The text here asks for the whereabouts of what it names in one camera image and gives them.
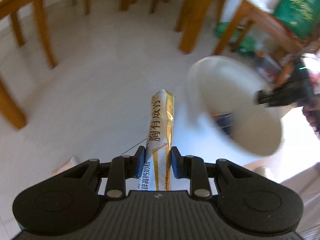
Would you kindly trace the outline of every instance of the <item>white tile floor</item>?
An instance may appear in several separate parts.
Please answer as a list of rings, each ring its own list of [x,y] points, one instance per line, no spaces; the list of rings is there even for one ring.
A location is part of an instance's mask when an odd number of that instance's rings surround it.
[[[16,131],[0,117],[0,240],[19,231],[11,205],[20,191],[50,177],[72,156],[107,162],[134,154],[144,143],[150,97],[160,88],[174,93],[190,66],[216,44],[207,21],[192,54],[177,50],[179,6],[161,3],[149,15],[148,0],[125,13],[118,11],[118,0],[99,0],[89,16],[81,4],[51,12],[59,62],[53,70],[33,22],[22,27],[22,48],[11,34],[1,38],[0,74],[28,125]]]

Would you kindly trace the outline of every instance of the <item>green plastic bag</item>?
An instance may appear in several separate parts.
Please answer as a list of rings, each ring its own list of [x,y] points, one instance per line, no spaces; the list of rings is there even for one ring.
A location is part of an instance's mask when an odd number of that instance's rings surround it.
[[[222,36],[222,34],[225,32],[226,28],[228,27],[229,22],[222,22],[219,23],[217,29],[214,32],[214,35],[218,38]],[[237,30],[235,32],[235,35],[231,38],[230,43],[233,43],[236,41],[237,37],[239,36],[240,31]],[[243,41],[241,42],[238,53],[241,54],[242,56],[250,56],[252,52],[254,52],[254,47],[255,47],[256,41],[249,35],[246,35]]]
[[[304,40],[320,21],[320,0],[281,0],[274,16]]]

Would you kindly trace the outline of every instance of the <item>metal screw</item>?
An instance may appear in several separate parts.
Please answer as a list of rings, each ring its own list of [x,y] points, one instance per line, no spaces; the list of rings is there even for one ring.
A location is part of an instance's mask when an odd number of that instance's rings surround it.
[[[210,196],[210,191],[205,188],[199,188],[195,190],[195,195],[198,197],[208,197]]]
[[[111,198],[118,198],[122,196],[122,191],[118,189],[111,189],[107,192],[107,196]]]

